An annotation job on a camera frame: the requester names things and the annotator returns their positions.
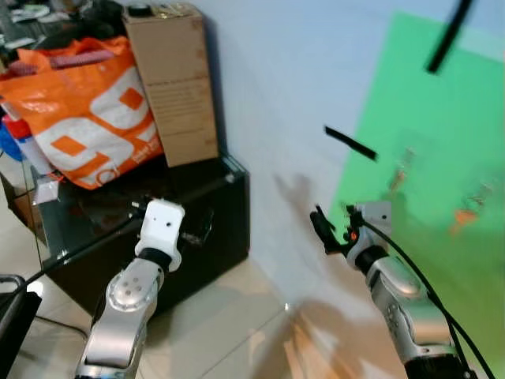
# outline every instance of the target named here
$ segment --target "orange shopping bag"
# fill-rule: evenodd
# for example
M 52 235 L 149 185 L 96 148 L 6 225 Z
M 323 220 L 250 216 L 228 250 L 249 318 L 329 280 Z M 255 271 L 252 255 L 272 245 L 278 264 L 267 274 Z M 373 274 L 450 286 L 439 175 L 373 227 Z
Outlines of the orange shopping bag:
M 52 70 L 48 57 L 109 50 L 101 63 Z M 0 81 L 47 158 L 93 190 L 163 152 L 129 41 L 83 39 L 56 51 L 19 51 L 37 74 Z

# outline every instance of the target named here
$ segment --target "green screen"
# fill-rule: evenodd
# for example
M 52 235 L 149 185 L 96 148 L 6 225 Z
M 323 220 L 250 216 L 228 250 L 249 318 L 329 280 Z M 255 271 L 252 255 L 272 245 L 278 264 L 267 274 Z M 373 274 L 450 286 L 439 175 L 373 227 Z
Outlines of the green screen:
M 391 200 L 393 239 L 503 378 L 503 63 L 454 49 L 438 75 L 427 73 L 442 30 L 405 14 L 394 18 L 356 136 L 379 157 L 350 153 L 330 215 L 342 234 L 342 204 Z M 391 193 L 408 148 L 406 178 Z M 472 208 L 478 217 L 450 233 L 455 212 L 473 204 L 469 197 L 483 185 L 490 190 Z

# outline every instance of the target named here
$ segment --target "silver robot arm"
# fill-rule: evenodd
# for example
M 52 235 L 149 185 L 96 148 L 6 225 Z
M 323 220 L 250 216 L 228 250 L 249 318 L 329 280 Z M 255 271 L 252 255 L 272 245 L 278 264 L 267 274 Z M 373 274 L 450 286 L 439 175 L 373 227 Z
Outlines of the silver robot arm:
M 156 309 L 164 272 L 181 264 L 177 250 L 184 209 L 163 200 L 150 201 L 135 246 L 136 258 L 108 284 L 103 312 L 76 370 L 76 378 L 134 378 Z
M 383 314 L 398 356 L 409 379 L 470 379 L 474 372 L 462 368 L 449 324 L 439 307 L 429 298 L 424 284 L 397 257 L 387 254 L 387 243 L 370 223 L 391 234 L 391 203 L 371 202 L 349 207 L 350 226 L 340 244 L 335 227 L 321 209 L 311 213 L 311 221 L 324 242 L 326 253 L 342 253 L 347 263 L 365 275 L 372 300 Z

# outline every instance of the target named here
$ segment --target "tiled floor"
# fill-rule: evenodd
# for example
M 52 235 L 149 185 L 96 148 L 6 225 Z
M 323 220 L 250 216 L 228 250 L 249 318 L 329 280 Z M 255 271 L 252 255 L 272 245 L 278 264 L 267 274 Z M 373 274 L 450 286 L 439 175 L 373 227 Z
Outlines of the tiled floor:
M 15 180 L 17 169 L 9 172 Z M 39 269 L 33 234 L 7 208 L 0 188 L 0 269 L 24 277 Z M 91 318 L 46 277 L 39 315 L 87 329 Z M 246 261 L 171 312 L 153 319 L 137 378 L 341 378 Z M 74 332 L 34 321 L 10 379 L 73 377 L 84 347 Z

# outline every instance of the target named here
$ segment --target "brown cardboard box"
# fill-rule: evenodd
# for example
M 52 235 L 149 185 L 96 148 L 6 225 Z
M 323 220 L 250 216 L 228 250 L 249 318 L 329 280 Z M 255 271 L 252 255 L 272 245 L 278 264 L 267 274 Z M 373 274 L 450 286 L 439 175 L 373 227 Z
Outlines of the brown cardboard box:
M 186 4 L 164 9 L 125 9 L 123 18 L 166 160 L 177 166 L 215 158 L 218 144 L 202 15 Z

